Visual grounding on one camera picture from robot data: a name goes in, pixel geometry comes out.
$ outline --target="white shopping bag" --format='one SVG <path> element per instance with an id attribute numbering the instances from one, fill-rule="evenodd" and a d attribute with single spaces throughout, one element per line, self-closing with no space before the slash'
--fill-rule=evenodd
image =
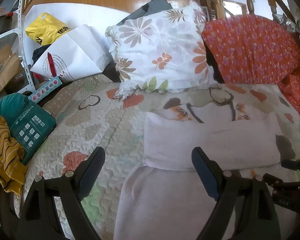
<path id="1" fill-rule="evenodd" d="M 62 35 L 31 68 L 35 73 L 52 78 L 48 52 L 63 83 L 101 73 L 110 62 L 110 54 L 102 49 L 87 25 Z"/>

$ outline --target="pillow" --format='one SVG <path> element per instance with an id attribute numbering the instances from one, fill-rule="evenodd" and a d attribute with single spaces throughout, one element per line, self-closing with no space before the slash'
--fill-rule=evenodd
<path id="1" fill-rule="evenodd" d="M 9 128 L 19 117 L 28 101 L 28 97 L 20 93 L 13 93 L 0 99 L 0 115 L 6 120 Z"/>
<path id="2" fill-rule="evenodd" d="M 109 52 L 117 63 L 124 99 L 135 90 L 180 91 L 209 82 L 201 38 L 206 15 L 194 2 L 124 25 L 108 27 Z"/>

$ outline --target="cardboard box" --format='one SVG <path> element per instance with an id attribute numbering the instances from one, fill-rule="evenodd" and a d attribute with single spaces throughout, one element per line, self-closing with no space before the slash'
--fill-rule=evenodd
<path id="1" fill-rule="evenodd" d="M 17 54 L 12 54 L 10 46 L 5 46 L 0 50 L 0 92 L 8 84 L 8 82 L 16 75 L 23 71 L 20 59 Z"/>

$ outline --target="mustard yellow striped garment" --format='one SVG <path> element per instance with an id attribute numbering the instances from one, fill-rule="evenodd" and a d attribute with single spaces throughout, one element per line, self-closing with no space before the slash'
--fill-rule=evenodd
<path id="1" fill-rule="evenodd" d="M 19 161 L 23 155 L 23 147 L 10 137 L 9 127 L 0 115 L 0 184 L 6 192 L 21 193 L 27 170 Z"/>

